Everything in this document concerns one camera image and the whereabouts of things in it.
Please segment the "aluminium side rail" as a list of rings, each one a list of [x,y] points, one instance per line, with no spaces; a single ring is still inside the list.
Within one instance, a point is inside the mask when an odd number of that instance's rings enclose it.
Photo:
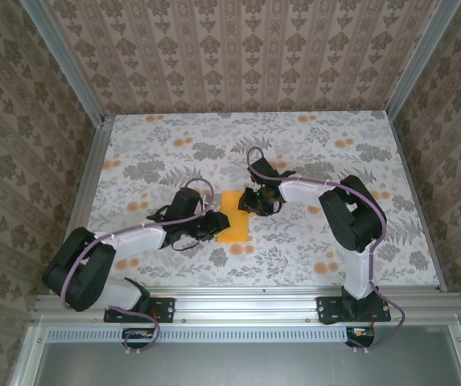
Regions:
[[[96,273],[99,273],[103,267],[107,267],[109,263],[109,260],[104,258],[100,264],[92,265],[85,275],[81,273],[80,263],[89,256],[84,250],[96,239],[94,233],[84,226],[88,223],[92,210],[113,123],[114,118],[107,117],[102,127],[95,133],[72,218],[69,220],[67,237],[42,275],[43,284],[62,298],[75,296],[78,289],[82,290],[88,283],[96,282],[97,279],[94,277]]]
[[[409,187],[410,187],[411,195],[412,195],[414,205],[415,205],[415,208],[416,208],[416,211],[417,211],[417,214],[418,214],[418,218],[419,218],[421,226],[422,226],[423,234],[424,234],[425,239],[426,239],[426,246],[429,249],[430,257],[431,257],[431,259],[433,261],[434,269],[436,271],[436,276],[438,278],[438,289],[441,292],[447,292],[448,291],[448,286],[446,284],[446,280],[445,280],[444,275],[442,273],[442,269],[441,269],[441,266],[440,266],[440,263],[439,263],[438,256],[436,254],[434,243],[433,243],[431,235],[430,235],[430,230],[429,230],[429,228],[427,226],[426,219],[425,219],[425,216],[424,216],[424,213],[423,213],[423,210],[422,210],[422,206],[421,206],[419,198],[418,198],[418,193],[417,193],[417,190],[416,190],[416,188],[414,186],[414,181],[413,181],[411,173],[410,173],[409,165],[408,165],[408,162],[407,162],[407,160],[405,158],[405,155],[404,155],[404,152],[403,152],[403,149],[402,149],[401,141],[400,141],[400,139],[398,137],[396,127],[394,125],[393,120],[391,118],[388,118],[388,121],[389,121],[389,125],[390,125],[391,131],[392,131],[393,139],[394,139],[394,141],[395,141],[395,143],[397,145],[397,151],[398,151],[398,153],[400,155],[400,158],[401,158],[401,163],[403,165],[405,176],[406,176],[406,179],[407,179]]]

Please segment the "small black circuit board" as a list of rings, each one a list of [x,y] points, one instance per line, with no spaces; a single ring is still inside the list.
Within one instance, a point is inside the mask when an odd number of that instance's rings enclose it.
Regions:
[[[131,351],[143,350],[154,338],[154,328],[127,328],[121,333],[122,345]]]
[[[349,347],[370,347],[375,339],[374,329],[371,327],[347,327],[347,341]]]

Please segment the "floral table cover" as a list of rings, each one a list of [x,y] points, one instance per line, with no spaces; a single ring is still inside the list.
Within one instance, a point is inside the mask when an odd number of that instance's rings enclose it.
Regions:
[[[438,286],[438,278],[382,111],[199,113],[114,118],[87,227],[114,231],[143,221],[189,183],[202,196],[251,183],[247,151],[258,146],[273,168],[313,179],[361,179],[388,220],[374,253],[379,286]],[[115,278],[147,286],[341,285],[345,251],[317,203],[285,204],[250,216],[244,243],[196,244],[140,253],[115,265]]]

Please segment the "aluminium cross rail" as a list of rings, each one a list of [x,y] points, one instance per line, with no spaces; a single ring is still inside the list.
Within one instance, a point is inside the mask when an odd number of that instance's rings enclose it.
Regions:
[[[338,287],[151,287],[157,298],[175,299],[179,326],[303,326],[319,324],[316,299]],[[461,296],[433,286],[382,286],[405,311],[407,326],[461,324]]]

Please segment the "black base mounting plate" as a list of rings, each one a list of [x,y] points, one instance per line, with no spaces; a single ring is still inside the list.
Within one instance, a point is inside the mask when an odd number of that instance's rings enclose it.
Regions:
[[[316,298],[319,321],[324,325],[338,322],[390,322],[389,306],[380,298]]]
[[[156,297],[144,298],[143,300],[139,300],[138,303],[130,309],[130,312],[146,314],[159,323],[172,323],[175,315],[175,299]],[[121,311],[107,309],[104,313],[104,322],[138,323],[146,322],[146,320],[135,315],[124,314]]]

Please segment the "aluminium frame post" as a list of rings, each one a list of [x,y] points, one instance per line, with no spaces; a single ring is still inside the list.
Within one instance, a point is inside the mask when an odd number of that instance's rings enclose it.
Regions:
[[[64,34],[53,20],[45,2],[43,0],[21,0],[21,3],[30,15],[32,22],[54,56],[91,122],[97,129],[102,127],[105,114],[101,104],[89,87],[88,79],[82,73],[73,49],[67,45]]]
[[[400,113],[460,4],[461,0],[439,0],[436,10],[427,23],[426,29],[386,105],[385,111],[390,122],[394,122]]]

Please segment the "grey metal panel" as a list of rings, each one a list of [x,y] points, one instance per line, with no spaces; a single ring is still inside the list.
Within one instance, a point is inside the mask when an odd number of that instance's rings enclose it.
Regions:
[[[27,332],[9,386],[461,386],[461,326],[406,326],[367,353],[343,343],[120,343]]]

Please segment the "orange paper sheet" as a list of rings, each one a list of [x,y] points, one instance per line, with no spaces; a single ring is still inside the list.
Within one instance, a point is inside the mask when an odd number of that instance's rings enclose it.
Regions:
[[[249,239],[249,213],[239,209],[241,191],[224,191],[220,211],[228,217],[229,227],[217,235],[220,244],[244,243]]]

